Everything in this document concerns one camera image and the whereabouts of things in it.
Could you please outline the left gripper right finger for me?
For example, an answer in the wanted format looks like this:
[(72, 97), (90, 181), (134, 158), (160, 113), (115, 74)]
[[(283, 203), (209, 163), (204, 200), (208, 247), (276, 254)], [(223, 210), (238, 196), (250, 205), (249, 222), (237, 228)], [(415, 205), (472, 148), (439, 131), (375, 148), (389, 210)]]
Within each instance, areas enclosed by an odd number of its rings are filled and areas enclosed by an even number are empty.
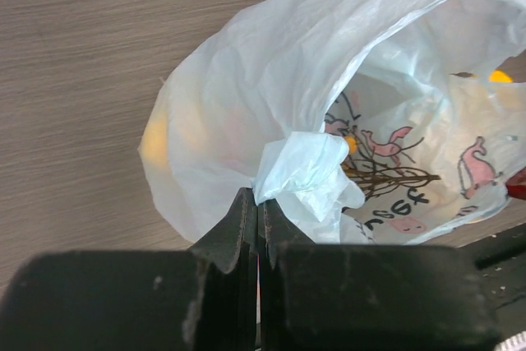
[(457, 248), (316, 244), (258, 208), (264, 350), (491, 350), (496, 314)]

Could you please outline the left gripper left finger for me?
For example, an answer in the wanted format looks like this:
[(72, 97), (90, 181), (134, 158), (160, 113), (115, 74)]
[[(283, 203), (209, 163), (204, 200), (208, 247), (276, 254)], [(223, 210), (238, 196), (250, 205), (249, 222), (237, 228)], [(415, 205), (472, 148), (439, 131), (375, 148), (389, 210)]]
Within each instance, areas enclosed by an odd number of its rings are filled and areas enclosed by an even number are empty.
[(252, 350), (257, 208), (250, 190), (183, 251), (42, 254), (1, 301), (4, 350)]

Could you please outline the light blue plastic bag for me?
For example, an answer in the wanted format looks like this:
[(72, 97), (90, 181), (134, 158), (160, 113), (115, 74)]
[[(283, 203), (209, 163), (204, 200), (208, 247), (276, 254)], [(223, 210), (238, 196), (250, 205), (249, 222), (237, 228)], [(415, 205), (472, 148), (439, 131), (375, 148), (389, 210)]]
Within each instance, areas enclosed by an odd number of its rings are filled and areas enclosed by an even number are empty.
[[(415, 244), (490, 218), (525, 166), (525, 86), (489, 76), (524, 49), (525, 0), (249, 7), (159, 92), (140, 145), (155, 207), (191, 242), (243, 187), (315, 242)], [(345, 136), (441, 179), (367, 201)]]

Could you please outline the yellow fake pear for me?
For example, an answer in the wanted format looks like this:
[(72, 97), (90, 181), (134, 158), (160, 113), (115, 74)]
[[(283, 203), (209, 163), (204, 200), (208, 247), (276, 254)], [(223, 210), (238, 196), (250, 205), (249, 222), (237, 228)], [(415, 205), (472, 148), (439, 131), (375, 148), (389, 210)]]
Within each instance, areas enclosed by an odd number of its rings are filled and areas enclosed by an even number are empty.
[(513, 79), (501, 70), (495, 70), (489, 76), (489, 81), (491, 82), (502, 82), (502, 83), (512, 83)]

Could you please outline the red fake apple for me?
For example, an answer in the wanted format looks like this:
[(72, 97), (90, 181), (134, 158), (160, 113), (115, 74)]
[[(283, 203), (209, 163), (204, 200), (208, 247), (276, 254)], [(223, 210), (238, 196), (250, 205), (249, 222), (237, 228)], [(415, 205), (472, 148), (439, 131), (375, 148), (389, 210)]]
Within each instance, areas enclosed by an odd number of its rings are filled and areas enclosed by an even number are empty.
[(514, 199), (526, 200), (526, 169), (522, 169), (506, 183), (508, 195)]

